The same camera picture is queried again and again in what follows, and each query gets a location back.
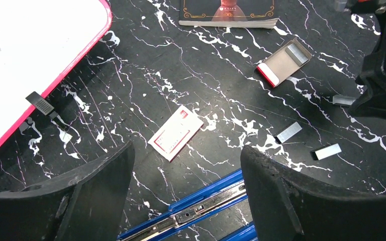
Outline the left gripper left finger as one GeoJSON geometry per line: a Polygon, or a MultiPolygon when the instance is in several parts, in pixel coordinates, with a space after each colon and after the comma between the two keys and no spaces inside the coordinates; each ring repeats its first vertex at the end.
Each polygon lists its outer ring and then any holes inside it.
{"type": "Polygon", "coordinates": [[[0,240],[116,240],[134,161],[128,142],[52,179],[0,192],[0,240]]]}

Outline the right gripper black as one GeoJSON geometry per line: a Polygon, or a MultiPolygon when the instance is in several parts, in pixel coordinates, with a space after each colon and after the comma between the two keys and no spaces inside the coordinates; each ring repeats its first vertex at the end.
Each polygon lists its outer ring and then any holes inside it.
{"type": "Polygon", "coordinates": [[[346,1],[352,14],[375,14],[380,36],[373,51],[364,57],[361,72],[355,82],[366,91],[349,107],[354,117],[386,119],[386,1],[346,1]]]}

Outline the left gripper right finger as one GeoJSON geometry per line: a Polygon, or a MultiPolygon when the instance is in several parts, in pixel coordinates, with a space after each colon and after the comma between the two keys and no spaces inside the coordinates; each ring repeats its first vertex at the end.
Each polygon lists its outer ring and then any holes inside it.
{"type": "Polygon", "coordinates": [[[386,195],[327,184],[251,146],[240,163],[259,240],[386,240],[386,195]]]}

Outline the grey staple strip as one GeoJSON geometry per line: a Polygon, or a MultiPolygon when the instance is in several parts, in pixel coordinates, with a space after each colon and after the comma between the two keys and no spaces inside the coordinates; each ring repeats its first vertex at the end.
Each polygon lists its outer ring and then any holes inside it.
{"type": "Polygon", "coordinates": [[[295,136],[298,132],[300,132],[303,128],[300,126],[298,122],[295,122],[281,131],[279,134],[275,136],[275,139],[279,143],[285,143],[287,140],[295,136]]]}
{"type": "Polygon", "coordinates": [[[344,96],[338,94],[332,96],[332,103],[337,106],[350,107],[356,100],[356,97],[351,96],[344,96]]]}
{"type": "Polygon", "coordinates": [[[342,150],[339,144],[332,144],[332,145],[320,148],[318,150],[312,151],[311,154],[314,160],[322,160],[322,159],[337,155],[341,152],[342,150]]]}

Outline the staple box tray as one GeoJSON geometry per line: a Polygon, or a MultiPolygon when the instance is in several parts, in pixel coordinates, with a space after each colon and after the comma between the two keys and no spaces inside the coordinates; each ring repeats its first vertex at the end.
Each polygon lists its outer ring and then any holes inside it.
{"type": "Polygon", "coordinates": [[[267,83],[275,88],[284,82],[288,77],[300,70],[303,66],[298,66],[293,59],[285,52],[286,47],[289,44],[296,44],[302,52],[309,58],[312,58],[312,54],[297,40],[292,39],[285,45],[280,47],[271,56],[265,59],[262,63],[258,64],[256,70],[264,77],[267,83]]]}

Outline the small red staple box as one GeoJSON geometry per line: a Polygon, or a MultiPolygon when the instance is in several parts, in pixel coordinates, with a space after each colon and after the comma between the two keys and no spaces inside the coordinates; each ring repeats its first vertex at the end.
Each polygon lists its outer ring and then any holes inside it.
{"type": "Polygon", "coordinates": [[[149,139],[148,144],[171,162],[203,124],[198,115],[182,105],[149,139]]]}

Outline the whiteboard with pink frame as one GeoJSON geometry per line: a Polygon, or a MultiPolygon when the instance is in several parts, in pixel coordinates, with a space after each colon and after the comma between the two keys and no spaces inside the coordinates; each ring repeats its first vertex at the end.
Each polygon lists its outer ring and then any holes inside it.
{"type": "Polygon", "coordinates": [[[0,146],[111,22],[107,1],[0,1],[0,146]]]}

